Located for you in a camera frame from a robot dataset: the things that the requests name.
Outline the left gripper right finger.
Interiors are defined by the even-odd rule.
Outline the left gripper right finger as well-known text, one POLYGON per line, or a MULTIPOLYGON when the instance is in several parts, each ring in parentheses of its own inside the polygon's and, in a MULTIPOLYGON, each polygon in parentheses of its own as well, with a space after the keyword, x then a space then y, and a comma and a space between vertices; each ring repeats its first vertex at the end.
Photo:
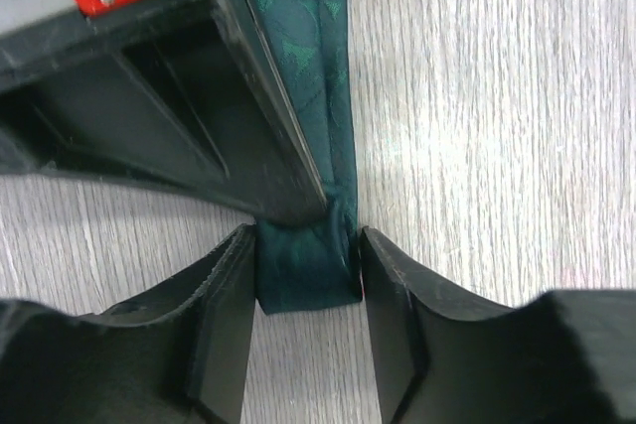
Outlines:
POLYGON ((478 296, 365 228, 360 258, 386 423, 631 423, 635 294, 478 296))

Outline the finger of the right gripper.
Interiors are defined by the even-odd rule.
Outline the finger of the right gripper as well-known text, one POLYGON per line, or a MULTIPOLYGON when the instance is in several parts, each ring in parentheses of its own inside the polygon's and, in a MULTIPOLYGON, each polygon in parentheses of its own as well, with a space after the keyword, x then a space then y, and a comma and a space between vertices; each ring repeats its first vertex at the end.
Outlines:
POLYGON ((136 65, 124 54, 1 107, 1 170, 153 189, 282 225, 327 198, 252 0, 213 0, 220 41, 136 65))

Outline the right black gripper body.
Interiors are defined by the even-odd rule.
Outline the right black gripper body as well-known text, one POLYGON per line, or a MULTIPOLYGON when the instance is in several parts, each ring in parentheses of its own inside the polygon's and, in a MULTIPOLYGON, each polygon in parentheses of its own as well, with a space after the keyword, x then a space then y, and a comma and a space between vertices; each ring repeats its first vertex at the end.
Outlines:
POLYGON ((1 0, 1 107, 49 77, 124 54, 149 67, 221 37, 213 0, 1 0))

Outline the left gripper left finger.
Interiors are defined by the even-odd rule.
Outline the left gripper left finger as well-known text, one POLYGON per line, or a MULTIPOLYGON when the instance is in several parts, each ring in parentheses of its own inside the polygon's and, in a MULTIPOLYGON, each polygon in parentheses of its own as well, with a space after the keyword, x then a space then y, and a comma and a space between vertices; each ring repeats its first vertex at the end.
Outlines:
POLYGON ((1 304, 5 423, 237 423, 252 335, 255 232, 100 314, 1 304))

